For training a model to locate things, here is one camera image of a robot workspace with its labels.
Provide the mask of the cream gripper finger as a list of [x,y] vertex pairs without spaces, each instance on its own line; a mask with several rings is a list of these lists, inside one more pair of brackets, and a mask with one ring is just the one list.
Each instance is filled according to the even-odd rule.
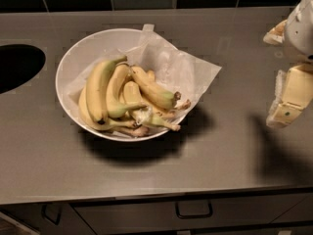
[[292,124],[313,100],[313,66],[301,64],[276,76],[275,100],[266,124],[283,128]]
[[287,21],[281,21],[270,29],[263,37],[263,41],[270,45],[281,45]]

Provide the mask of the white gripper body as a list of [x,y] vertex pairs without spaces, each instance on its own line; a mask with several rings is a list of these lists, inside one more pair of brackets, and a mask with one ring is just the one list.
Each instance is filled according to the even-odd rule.
[[284,52],[294,62],[313,62],[313,0],[301,0],[284,28]]

